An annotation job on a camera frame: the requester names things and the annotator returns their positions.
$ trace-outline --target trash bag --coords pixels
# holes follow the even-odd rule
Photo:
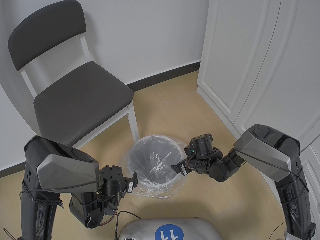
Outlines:
[[[133,194],[152,198],[170,198],[179,191],[187,177],[176,174],[176,165],[187,156],[181,140],[164,135],[149,135],[138,140],[123,153],[119,165],[123,175],[137,172],[138,186]]]

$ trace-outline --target chair leg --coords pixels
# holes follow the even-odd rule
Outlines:
[[[139,136],[139,130],[138,130],[138,125],[137,125],[137,120],[136,120],[136,115],[134,113],[134,104],[131,102],[128,105],[129,113],[128,113],[128,119],[129,119],[129,124],[133,136],[134,142],[140,139]]]

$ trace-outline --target beige floor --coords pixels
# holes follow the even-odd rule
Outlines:
[[[140,136],[165,134],[189,143],[192,137],[211,133],[213,144],[225,155],[235,138],[196,92],[198,72],[186,74],[135,92],[134,107]],[[96,158],[100,167],[116,165],[121,154],[133,145],[126,117],[87,143],[82,150]],[[202,217],[212,222],[226,240],[266,239],[284,221],[282,209],[261,174],[246,163],[226,182],[191,173],[172,198],[159,200],[126,194],[120,209],[142,218]],[[23,172],[0,178],[0,225],[14,236],[21,235],[20,201]],[[115,220],[106,226],[87,229],[70,213],[69,194],[61,198],[66,209],[57,208],[53,240],[112,240]],[[120,216],[119,229],[133,220]],[[271,239],[283,238],[285,225]],[[8,239],[0,231],[0,239]]]

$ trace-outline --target blue round sticker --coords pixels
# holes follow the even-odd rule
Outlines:
[[[183,231],[173,224],[166,224],[159,227],[155,234],[155,240],[183,240]]]

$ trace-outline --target blue circle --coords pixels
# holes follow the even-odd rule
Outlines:
[[[183,231],[173,224],[166,224],[159,227],[155,234],[155,240],[183,240]]]

